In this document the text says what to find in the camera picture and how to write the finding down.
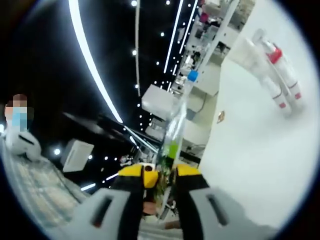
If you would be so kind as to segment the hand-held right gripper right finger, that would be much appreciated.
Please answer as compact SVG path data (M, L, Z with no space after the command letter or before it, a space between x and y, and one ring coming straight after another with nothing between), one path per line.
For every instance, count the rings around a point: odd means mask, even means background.
M250 220L244 208L217 187L210 187L197 168L178 164L174 198L185 240L272 240L277 230Z

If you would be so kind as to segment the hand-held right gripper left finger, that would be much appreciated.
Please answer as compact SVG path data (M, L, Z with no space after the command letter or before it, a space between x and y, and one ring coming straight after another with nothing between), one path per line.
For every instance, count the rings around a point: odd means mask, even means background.
M136 240L143 211L143 166L118 172L110 188L83 202L71 222L72 240Z

